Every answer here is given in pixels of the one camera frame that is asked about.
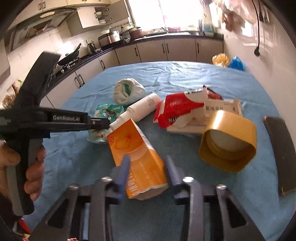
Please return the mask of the white printed carton box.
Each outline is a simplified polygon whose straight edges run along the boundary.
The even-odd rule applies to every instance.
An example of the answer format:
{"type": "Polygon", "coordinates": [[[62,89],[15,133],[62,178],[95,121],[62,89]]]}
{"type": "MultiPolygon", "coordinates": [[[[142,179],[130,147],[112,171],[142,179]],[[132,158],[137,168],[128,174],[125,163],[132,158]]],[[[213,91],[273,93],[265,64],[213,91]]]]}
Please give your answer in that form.
{"type": "Polygon", "coordinates": [[[166,130],[172,133],[202,134],[212,115],[219,110],[242,116],[242,105],[239,99],[208,99],[203,107],[192,109],[190,113],[177,117],[176,121],[166,130]]]}

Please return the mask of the blue table cloth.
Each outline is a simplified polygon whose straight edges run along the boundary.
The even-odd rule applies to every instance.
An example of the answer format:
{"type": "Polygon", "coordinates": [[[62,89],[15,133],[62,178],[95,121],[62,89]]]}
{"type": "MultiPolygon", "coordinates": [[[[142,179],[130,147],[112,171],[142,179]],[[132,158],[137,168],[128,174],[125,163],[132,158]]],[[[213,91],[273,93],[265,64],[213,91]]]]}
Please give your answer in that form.
{"type": "MultiPolygon", "coordinates": [[[[148,93],[160,98],[208,86],[225,99],[237,98],[243,116],[257,129],[255,158],[239,173],[228,173],[203,162],[198,156],[200,136],[168,133],[153,122],[152,115],[138,123],[157,153],[169,155],[187,176],[202,184],[225,184],[239,200],[266,240],[277,240],[295,212],[295,195],[279,196],[278,174],[268,132],[266,115],[279,116],[273,101],[256,80],[242,71],[194,62],[151,62],[108,68],[72,94],[63,109],[89,114],[103,103],[113,102],[116,82],[134,78],[148,93]]],[[[70,184],[87,186],[114,167],[108,144],[93,144],[87,132],[54,133],[44,140],[47,150],[45,176],[35,211],[25,216],[31,230],[41,221],[70,184]]]]}

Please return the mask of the yellow plastic bag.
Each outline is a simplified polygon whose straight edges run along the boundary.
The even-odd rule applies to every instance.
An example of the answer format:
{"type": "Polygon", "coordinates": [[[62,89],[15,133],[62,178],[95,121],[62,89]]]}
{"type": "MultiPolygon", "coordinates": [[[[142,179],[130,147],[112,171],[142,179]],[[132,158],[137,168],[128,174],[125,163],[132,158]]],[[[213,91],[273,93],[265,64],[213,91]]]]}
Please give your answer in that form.
{"type": "Polygon", "coordinates": [[[212,57],[212,63],[218,67],[228,67],[230,59],[225,53],[220,53],[212,57]]]}

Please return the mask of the dark flat board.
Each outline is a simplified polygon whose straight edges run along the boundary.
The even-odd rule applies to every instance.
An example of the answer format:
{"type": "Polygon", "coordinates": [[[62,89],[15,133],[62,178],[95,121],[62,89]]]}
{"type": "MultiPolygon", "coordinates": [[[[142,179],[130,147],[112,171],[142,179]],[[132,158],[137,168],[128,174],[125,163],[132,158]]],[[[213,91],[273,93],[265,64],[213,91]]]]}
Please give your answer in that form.
{"type": "Polygon", "coordinates": [[[285,121],[282,118],[265,116],[263,123],[273,147],[279,195],[295,192],[295,147],[285,121]]]}

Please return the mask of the orange cardboard box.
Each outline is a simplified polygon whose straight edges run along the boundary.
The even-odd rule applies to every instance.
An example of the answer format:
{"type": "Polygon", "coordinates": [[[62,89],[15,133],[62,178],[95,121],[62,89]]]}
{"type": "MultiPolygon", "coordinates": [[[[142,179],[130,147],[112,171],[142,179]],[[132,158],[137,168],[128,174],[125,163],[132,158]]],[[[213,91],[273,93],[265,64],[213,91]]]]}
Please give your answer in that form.
{"type": "Polygon", "coordinates": [[[130,157],[128,198],[146,200],[168,188],[165,163],[132,119],[110,133],[107,140],[116,166],[121,164],[124,155],[130,157]]]}

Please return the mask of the black kettle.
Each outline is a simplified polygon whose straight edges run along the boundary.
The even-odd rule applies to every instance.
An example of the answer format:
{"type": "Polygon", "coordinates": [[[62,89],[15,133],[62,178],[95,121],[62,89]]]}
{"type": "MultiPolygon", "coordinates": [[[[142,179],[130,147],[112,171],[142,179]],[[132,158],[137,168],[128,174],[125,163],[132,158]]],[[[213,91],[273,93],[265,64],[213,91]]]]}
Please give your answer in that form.
{"type": "Polygon", "coordinates": [[[89,54],[96,53],[96,47],[93,41],[91,42],[86,41],[86,44],[87,44],[87,50],[89,54]]]}

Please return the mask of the beige upper wall cabinets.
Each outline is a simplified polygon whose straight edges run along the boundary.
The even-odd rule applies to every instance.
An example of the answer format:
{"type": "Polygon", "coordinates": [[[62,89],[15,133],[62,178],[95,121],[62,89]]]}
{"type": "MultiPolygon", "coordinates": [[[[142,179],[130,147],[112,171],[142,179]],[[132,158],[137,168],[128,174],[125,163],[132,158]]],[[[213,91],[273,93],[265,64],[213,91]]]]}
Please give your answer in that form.
{"type": "Polygon", "coordinates": [[[62,9],[74,9],[67,20],[69,26],[75,28],[75,34],[90,28],[101,28],[128,18],[126,1],[32,1],[16,17],[9,29],[40,14],[51,16],[62,9]]]}

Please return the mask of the blue plastic bag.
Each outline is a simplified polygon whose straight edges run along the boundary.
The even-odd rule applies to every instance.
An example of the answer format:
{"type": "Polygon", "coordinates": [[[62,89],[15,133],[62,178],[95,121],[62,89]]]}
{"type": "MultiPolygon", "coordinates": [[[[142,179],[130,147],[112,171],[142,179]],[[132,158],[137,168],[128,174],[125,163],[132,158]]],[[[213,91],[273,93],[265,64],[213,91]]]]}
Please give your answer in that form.
{"type": "Polygon", "coordinates": [[[234,56],[232,60],[230,61],[229,68],[244,71],[244,65],[243,62],[240,60],[238,56],[234,56]]]}

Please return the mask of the range hood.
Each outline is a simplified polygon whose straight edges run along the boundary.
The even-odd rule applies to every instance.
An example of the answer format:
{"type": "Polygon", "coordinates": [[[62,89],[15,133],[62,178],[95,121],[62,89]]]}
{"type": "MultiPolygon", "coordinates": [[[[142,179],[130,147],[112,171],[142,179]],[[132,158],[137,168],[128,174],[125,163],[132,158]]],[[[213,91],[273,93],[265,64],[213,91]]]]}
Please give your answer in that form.
{"type": "Polygon", "coordinates": [[[59,27],[76,11],[76,8],[56,8],[18,23],[4,35],[6,52],[10,53],[30,39],[59,27]]]}

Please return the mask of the beige kitchen base cabinets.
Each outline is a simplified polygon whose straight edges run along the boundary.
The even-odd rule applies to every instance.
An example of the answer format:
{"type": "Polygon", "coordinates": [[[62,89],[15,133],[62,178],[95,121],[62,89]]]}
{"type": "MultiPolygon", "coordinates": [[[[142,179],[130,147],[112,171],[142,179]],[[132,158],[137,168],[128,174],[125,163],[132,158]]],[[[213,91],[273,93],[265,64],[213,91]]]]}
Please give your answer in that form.
{"type": "Polygon", "coordinates": [[[108,68],[156,61],[211,63],[213,56],[223,52],[224,40],[209,37],[175,36],[137,40],[81,61],[57,76],[51,82],[41,106],[60,108],[76,90],[108,68]]]}

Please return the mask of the white plastic bottle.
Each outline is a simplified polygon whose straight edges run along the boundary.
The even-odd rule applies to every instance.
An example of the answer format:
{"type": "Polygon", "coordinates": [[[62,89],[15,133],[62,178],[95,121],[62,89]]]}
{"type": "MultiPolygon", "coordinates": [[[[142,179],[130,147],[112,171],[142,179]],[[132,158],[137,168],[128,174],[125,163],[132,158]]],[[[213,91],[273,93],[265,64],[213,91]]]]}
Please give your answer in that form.
{"type": "Polygon", "coordinates": [[[109,128],[114,131],[129,119],[132,119],[135,123],[139,122],[155,111],[160,101],[161,99],[156,93],[151,93],[150,95],[130,105],[124,113],[122,113],[113,123],[110,124],[109,128]]]}

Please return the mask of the crumpled white green bag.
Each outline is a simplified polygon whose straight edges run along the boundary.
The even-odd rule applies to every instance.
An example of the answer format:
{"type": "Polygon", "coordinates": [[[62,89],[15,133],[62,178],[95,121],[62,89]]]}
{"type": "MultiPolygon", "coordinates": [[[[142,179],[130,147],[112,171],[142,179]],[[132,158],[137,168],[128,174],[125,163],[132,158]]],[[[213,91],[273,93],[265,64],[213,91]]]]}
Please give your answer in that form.
{"type": "Polygon", "coordinates": [[[144,86],[133,78],[118,81],[114,86],[113,98],[115,103],[130,105],[146,96],[144,86]]]}

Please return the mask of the black wok pan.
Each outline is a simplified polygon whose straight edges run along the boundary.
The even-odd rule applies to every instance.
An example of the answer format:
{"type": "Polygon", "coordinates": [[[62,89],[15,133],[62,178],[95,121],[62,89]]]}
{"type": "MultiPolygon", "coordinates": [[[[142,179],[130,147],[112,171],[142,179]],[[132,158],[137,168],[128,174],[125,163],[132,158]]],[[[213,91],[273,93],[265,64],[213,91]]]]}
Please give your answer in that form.
{"type": "Polygon", "coordinates": [[[81,43],[77,46],[77,48],[69,55],[67,55],[65,58],[61,59],[59,62],[58,62],[58,65],[59,66],[65,66],[67,64],[69,64],[70,62],[72,62],[73,60],[77,59],[78,58],[78,55],[79,55],[79,50],[80,50],[80,47],[81,47],[81,43]]]}

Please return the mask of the red white torn carton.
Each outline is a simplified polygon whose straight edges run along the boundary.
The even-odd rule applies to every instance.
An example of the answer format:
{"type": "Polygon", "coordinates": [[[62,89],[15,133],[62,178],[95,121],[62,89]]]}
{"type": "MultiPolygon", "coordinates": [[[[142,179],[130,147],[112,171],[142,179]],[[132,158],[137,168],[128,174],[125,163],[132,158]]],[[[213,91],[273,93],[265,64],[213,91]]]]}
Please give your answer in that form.
{"type": "Polygon", "coordinates": [[[168,128],[179,116],[205,107],[205,102],[210,99],[223,100],[223,97],[205,85],[192,91],[168,94],[158,103],[153,122],[160,128],[168,128]]]}

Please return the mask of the silver rice cooker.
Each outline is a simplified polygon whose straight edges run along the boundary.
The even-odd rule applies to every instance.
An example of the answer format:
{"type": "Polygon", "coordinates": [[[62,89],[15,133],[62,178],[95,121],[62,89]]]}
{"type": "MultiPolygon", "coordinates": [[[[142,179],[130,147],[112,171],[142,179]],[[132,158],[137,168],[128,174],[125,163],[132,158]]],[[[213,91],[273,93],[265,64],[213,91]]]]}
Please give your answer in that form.
{"type": "Polygon", "coordinates": [[[109,31],[98,37],[98,41],[101,47],[105,47],[108,45],[112,45],[113,43],[117,43],[121,41],[121,36],[119,31],[109,31]]]}

